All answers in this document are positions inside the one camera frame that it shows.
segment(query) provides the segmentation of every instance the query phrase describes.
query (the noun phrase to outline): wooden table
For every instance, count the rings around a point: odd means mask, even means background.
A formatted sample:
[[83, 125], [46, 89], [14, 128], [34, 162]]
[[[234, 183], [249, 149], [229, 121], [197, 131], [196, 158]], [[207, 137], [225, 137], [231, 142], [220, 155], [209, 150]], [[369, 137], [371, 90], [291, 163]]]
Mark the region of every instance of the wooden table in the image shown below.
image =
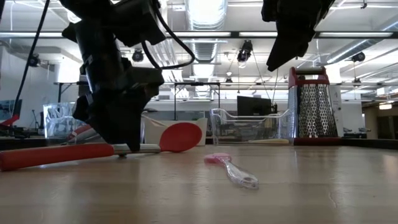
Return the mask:
[[[257, 176], [233, 185], [203, 156]], [[398, 223], [398, 151], [206, 146], [0, 173], [1, 224]]]

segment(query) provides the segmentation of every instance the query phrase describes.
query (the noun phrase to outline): red spoon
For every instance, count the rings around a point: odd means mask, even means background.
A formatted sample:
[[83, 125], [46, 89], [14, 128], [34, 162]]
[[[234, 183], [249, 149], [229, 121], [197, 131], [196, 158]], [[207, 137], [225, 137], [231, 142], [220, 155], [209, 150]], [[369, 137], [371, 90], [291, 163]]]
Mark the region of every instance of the red spoon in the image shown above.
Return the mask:
[[192, 123], [177, 123], [168, 127], [160, 144], [142, 144], [141, 150], [132, 152], [125, 144], [81, 144], [49, 146], [0, 152], [0, 170], [15, 170], [56, 162], [75, 161], [131, 153], [183, 152], [195, 147], [201, 139], [201, 129]]

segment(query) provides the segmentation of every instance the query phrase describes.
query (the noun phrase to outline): black cable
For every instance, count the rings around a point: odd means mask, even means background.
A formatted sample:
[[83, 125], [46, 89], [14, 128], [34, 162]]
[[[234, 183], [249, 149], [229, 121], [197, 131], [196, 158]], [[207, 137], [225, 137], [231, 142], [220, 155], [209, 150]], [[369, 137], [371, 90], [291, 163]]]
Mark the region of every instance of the black cable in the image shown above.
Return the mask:
[[158, 1], [154, 1], [154, 5], [153, 5], [153, 10], [155, 11], [156, 16], [158, 17], [160, 23], [163, 25], [164, 29], [166, 29], [166, 31], [170, 34], [170, 36], [173, 37], [173, 39], [191, 56], [191, 60], [189, 62], [185, 62], [185, 63], [181, 63], [178, 65], [170, 65], [170, 66], [164, 66], [161, 67], [161, 69], [175, 69], [175, 68], [181, 68], [187, 65], [192, 64], [195, 60], [195, 54], [191, 51], [191, 49], [189, 49], [188, 46], [186, 46], [175, 34], [174, 32], [170, 29], [170, 27], [167, 25], [167, 23], [164, 21], [162, 14], [160, 13], [160, 10], [158, 8]]
[[47, 9], [49, 8], [49, 5], [50, 5], [50, 0], [46, 0], [46, 2], [44, 4], [44, 8], [43, 8], [42, 17], [40, 19], [39, 26], [37, 27], [36, 36], [33, 39], [32, 47], [30, 48], [29, 55], [27, 56], [24, 74], [22, 75], [21, 84], [19, 85], [19, 90], [18, 90], [18, 93], [17, 93], [17, 97], [15, 99], [14, 109], [12, 110], [12, 115], [16, 115], [18, 101], [19, 101], [19, 98], [21, 97], [22, 89], [24, 87], [24, 83], [25, 83], [25, 80], [26, 80], [27, 71], [29, 69], [29, 60], [30, 60], [30, 58], [32, 58], [34, 50], [36, 48], [36, 44], [37, 44], [37, 41], [39, 39], [40, 31], [42, 30], [42, 27], [43, 27], [45, 15], [47, 13]]

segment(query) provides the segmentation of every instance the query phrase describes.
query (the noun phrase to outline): computer monitor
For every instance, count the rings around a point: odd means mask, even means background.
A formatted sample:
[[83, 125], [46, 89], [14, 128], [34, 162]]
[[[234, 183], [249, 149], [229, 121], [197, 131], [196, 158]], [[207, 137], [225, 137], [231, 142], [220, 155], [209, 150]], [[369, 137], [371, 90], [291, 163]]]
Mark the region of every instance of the computer monitor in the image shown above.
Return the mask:
[[238, 96], [238, 116], [265, 116], [272, 113], [272, 102], [270, 99]]

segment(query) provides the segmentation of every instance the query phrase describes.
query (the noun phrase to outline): cable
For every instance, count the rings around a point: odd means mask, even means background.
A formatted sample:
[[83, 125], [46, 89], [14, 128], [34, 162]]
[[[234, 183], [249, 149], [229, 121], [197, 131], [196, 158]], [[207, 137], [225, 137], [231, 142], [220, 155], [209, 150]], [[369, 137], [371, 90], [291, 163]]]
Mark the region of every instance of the cable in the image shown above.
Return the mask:
[[239, 62], [238, 62], [238, 93], [241, 93], [240, 85], [239, 85], [240, 82], [241, 82], [241, 74], [239, 72]]
[[155, 11], [155, 14], [157, 16], [157, 18], [159, 19], [160, 23], [162, 24], [162, 26], [164, 27], [164, 29], [170, 34], [170, 36], [173, 37], [173, 39], [179, 44], [179, 46], [181, 46], [190, 56], [191, 56], [191, 60], [189, 62], [185, 62], [185, 63], [181, 63], [179, 65], [171, 65], [171, 66], [164, 66], [161, 67], [161, 69], [175, 69], [175, 68], [181, 68], [187, 65], [192, 64], [195, 60], [195, 54], [191, 51], [191, 49], [189, 49], [188, 46], [186, 46], [175, 34], [174, 32], [170, 29], [170, 27], [167, 25], [167, 23], [164, 21], [162, 14], [160, 13], [160, 10], [158, 8], [158, 4], [159, 2], [154, 1], [153, 4], [153, 10]]
[[229, 65], [229, 67], [228, 67], [228, 70], [227, 70], [228, 72], [231, 71], [232, 64], [234, 63], [234, 60], [235, 60], [235, 58], [236, 58], [238, 52], [239, 52], [239, 50], [236, 50], [235, 55], [234, 55], [234, 57], [232, 58], [232, 61], [230, 61], [230, 60], [228, 59], [228, 61], [231, 62], [230, 65]]
[[13, 12], [13, 10], [14, 10], [14, 6], [15, 6], [15, 4], [16, 4], [16, 2], [14, 1], [12, 4], [11, 4], [11, 8], [10, 8], [10, 30], [12, 31], [13, 30], [13, 23], [12, 23], [12, 12]]
[[29, 60], [33, 56], [34, 50], [36, 48], [36, 44], [39, 39], [40, 31], [42, 30], [42, 27], [43, 27], [45, 15], [47, 13], [47, 9], [49, 8], [49, 5], [50, 5], [50, 0], [46, 0], [46, 2], [44, 4], [44, 8], [43, 8], [42, 17], [40, 18], [39, 26], [37, 27], [36, 35], [35, 35], [35, 38], [33, 39], [32, 47], [30, 48], [29, 55], [27, 56], [25, 70], [22, 75], [22, 80], [21, 80], [21, 84], [18, 89], [17, 97], [15, 99], [14, 109], [12, 110], [12, 115], [15, 115], [15, 112], [17, 111], [18, 101], [19, 101], [19, 98], [21, 97], [22, 89], [24, 87], [24, 83], [26, 80], [27, 71], [29, 69]]
[[264, 80], [262, 79], [262, 75], [261, 75], [261, 72], [260, 72], [259, 64], [257, 63], [256, 54], [254, 53], [254, 50], [252, 50], [252, 52], [253, 52], [254, 61], [255, 61], [256, 66], [257, 66], [257, 71], [259, 71], [259, 76], [261, 78], [261, 83], [264, 86], [264, 89], [266, 90], [266, 93], [267, 93], [267, 96], [268, 96], [268, 99], [269, 99], [267, 87], [266, 87], [266, 84], [264, 83]]
[[279, 75], [279, 68], [276, 70], [276, 79], [275, 79], [275, 86], [274, 86], [274, 95], [272, 96], [271, 104], [274, 104], [274, 97], [276, 92], [276, 83], [278, 82], [278, 75]]

